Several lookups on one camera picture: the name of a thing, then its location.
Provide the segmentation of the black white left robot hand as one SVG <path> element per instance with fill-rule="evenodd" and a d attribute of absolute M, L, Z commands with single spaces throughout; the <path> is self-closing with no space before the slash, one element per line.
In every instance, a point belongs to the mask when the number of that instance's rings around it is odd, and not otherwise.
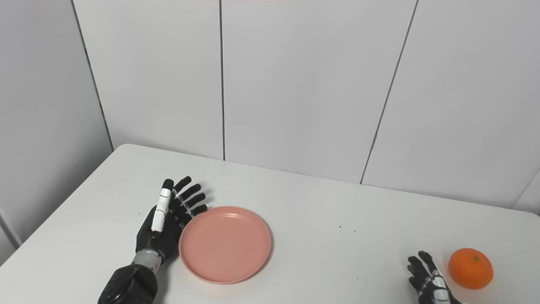
<path fill-rule="evenodd" d="M 188 223 L 208 206 L 202 201 L 206 194 L 199 183 L 191 185 L 186 176 L 178 182 L 166 179 L 162 185 L 157 204 L 150 210 L 136 237 L 136 252 L 156 252 L 164 264 L 178 256 L 181 233 Z"/>

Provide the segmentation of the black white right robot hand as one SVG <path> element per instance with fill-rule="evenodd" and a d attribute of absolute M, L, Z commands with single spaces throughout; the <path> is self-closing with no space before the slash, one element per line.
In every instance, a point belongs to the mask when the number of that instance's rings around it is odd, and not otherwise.
<path fill-rule="evenodd" d="M 411 274 L 408 281 L 416 290 L 419 304 L 460 304 L 447 281 L 426 251 L 409 256 L 407 269 Z"/>

